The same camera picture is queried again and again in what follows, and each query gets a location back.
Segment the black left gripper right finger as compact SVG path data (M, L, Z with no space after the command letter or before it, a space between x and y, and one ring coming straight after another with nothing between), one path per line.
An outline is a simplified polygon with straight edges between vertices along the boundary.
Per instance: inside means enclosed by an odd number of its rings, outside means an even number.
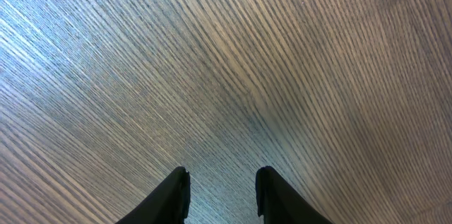
M255 185L257 214L265 224L332 224L273 167L260 168Z

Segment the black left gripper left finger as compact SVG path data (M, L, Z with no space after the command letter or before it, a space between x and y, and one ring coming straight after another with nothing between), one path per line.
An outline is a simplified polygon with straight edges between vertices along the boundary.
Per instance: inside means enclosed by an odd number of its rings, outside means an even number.
M117 224L184 224L190 202L190 174L179 166Z

